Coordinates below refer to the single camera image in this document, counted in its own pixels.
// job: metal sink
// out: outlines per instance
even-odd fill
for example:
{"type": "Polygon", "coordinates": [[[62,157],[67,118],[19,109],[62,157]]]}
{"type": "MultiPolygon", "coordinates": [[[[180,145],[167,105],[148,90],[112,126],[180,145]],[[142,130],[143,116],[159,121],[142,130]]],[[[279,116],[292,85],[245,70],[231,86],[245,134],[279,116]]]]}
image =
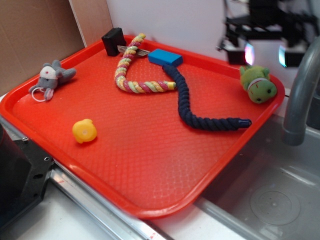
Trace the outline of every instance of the metal sink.
{"type": "Polygon", "coordinates": [[[202,197],[249,239],[320,239],[320,131],[307,127],[303,144],[288,146],[283,120],[273,115],[202,197]]]}

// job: blue block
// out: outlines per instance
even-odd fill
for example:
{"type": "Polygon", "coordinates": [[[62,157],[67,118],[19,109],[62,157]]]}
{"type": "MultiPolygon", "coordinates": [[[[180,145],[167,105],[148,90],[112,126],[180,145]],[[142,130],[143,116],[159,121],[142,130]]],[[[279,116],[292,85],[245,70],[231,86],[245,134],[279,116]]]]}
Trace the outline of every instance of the blue block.
{"type": "Polygon", "coordinates": [[[148,59],[150,63],[158,64],[163,66],[164,64],[169,64],[172,66],[179,66],[183,63],[182,56],[169,51],[156,49],[148,54],[148,59]]]}

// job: sink drain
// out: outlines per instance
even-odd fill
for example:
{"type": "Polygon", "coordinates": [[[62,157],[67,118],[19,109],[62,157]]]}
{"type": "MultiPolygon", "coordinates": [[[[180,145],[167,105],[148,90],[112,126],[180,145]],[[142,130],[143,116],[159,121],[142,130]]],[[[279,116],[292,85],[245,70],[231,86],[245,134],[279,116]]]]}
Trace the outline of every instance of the sink drain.
{"type": "Polygon", "coordinates": [[[300,213],[298,198],[290,192],[264,186],[257,189],[250,199],[251,209],[264,223],[285,225],[300,213]]]}

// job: dark blue rope toy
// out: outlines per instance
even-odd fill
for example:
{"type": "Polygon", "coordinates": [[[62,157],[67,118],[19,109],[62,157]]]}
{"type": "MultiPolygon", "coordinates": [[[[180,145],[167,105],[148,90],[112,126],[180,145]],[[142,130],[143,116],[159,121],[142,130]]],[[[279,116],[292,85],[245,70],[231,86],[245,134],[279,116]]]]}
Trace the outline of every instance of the dark blue rope toy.
{"type": "Polygon", "coordinates": [[[189,88],[186,79],[181,75],[175,66],[165,64],[162,69],[176,84],[178,90],[178,112],[181,119],[194,129],[207,131],[235,131],[248,128],[251,125],[250,119],[241,118],[202,118],[193,114],[190,110],[189,88]]]}

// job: plastic tray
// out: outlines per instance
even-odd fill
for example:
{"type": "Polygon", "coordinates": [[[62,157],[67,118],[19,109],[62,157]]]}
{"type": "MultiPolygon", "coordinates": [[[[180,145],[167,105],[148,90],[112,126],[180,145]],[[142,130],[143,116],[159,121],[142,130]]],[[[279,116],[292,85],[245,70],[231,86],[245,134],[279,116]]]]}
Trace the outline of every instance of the plastic tray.
{"type": "MultiPolygon", "coordinates": [[[[125,36],[127,43],[132,38],[125,36]]],[[[62,62],[64,68],[76,68],[77,74],[72,82],[59,86],[50,101],[36,102],[28,93],[38,81],[36,75],[5,96],[0,114],[119,208],[150,219],[192,203],[272,115],[285,90],[271,76],[276,97],[255,104],[240,84],[238,67],[149,40],[141,48],[183,56],[178,69],[189,86],[194,114],[249,118],[252,125],[228,132],[192,129],[178,115],[177,91],[120,90],[114,73],[121,55],[107,56],[102,41],[62,62]],[[72,126],[87,118],[93,120],[97,138],[79,144],[72,126]]],[[[147,57],[132,61],[127,79],[171,81],[147,57]]]]}

